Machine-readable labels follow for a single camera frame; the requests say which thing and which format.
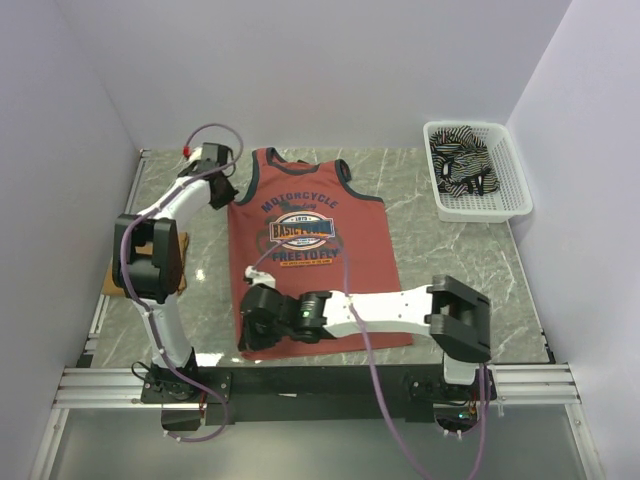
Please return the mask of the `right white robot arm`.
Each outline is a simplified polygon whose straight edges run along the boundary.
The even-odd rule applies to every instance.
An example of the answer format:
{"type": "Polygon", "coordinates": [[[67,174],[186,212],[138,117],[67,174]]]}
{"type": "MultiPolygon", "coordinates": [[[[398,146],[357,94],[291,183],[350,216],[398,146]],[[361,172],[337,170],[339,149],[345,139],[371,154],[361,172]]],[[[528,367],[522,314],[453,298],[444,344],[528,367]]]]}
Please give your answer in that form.
{"type": "Polygon", "coordinates": [[[478,366],[491,360],[490,300],[448,275],[403,291],[325,290],[297,297],[280,293],[272,275],[252,266],[245,269],[244,281],[241,351],[263,351],[285,338],[315,344],[362,332],[430,337],[443,351],[440,390],[452,399],[464,397],[474,386],[478,366]]]}

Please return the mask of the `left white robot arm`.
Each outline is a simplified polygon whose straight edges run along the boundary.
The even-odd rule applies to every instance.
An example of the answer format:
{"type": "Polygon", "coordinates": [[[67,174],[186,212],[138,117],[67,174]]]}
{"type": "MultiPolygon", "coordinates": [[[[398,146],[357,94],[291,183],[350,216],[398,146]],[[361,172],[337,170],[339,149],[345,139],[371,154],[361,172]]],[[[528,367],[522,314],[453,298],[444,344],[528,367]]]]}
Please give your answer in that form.
{"type": "Polygon", "coordinates": [[[184,272],[181,228],[201,209],[215,210],[237,191],[225,175],[235,167],[233,150],[206,142],[187,161],[168,190],[136,214],[122,214],[114,227],[112,279],[140,314],[152,345],[152,365],[169,373],[164,389],[176,401],[193,399],[200,388],[195,353],[184,332],[177,291],[184,272]]]}

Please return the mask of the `rust red tank top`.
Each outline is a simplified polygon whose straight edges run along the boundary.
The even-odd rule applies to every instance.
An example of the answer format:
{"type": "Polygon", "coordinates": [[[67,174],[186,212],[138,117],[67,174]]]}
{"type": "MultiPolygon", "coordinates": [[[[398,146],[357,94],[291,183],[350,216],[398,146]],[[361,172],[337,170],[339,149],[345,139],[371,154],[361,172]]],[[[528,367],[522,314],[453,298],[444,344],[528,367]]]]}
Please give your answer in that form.
{"type": "Polygon", "coordinates": [[[271,274],[277,290],[291,297],[321,290],[400,290],[384,202],[351,187],[344,160],[289,162],[273,147],[252,156],[248,190],[227,209],[237,326],[250,265],[271,274]]]}

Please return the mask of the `tan ribbed tank top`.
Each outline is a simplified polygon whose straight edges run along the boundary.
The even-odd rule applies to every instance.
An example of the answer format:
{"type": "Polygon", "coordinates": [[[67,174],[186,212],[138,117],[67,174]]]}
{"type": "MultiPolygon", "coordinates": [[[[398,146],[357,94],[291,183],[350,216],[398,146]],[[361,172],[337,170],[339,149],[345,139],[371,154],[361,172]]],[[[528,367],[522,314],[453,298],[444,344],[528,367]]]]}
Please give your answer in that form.
{"type": "MultiPolygon", "coordinates": [[[[180,296],[187,288],[187,281],[185,276],[186,265],[186,252],[189,246],[189,234],[187,232],[180,232],[178,235],[180,258],[181,258],[181,278],[177,288],[177,295],[180,296]]],[[[153,252],[153,246],[150,242],[147,242],[144,246],[138,246],[135,248],[135,252],[138,254],[151,254],[153,252]]],[[[112,278],[112,264],[106,271],[102,291],[105,296],[123,297],[125,295],[124,290],[115,285],[112,278]]]]}

